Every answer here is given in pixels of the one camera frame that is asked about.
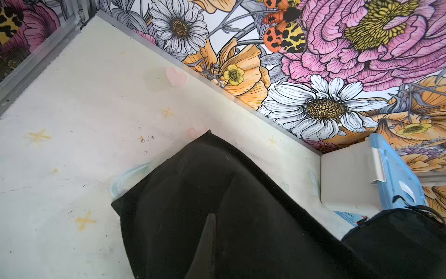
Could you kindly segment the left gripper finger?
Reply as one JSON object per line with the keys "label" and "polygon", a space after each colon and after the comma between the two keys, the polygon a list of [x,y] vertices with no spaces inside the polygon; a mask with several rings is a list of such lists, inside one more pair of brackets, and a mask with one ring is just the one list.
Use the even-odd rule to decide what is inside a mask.
{"label": "left gripper finger", "polygon": [[185,279],[214,279],[216,273],[216,215],[208,214]]}

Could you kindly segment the black canvas bag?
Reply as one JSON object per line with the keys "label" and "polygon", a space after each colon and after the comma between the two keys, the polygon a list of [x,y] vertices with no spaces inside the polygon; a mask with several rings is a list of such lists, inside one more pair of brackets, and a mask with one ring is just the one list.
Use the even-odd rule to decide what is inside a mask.
{"label": "black canvas bag", "polygon": [[251,159],[206,132],[113,201],[137,279],[184,279],[208,214],[215,279],[374,279]]}

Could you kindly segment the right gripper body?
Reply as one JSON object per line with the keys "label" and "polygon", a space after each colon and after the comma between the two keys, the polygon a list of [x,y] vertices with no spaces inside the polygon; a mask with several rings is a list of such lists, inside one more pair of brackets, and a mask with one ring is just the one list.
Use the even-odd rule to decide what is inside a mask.
{"label": "right gripper body", "polygon": [[427,206],[384,210],[343,238],[378,279],[443,279],[446,221]]}

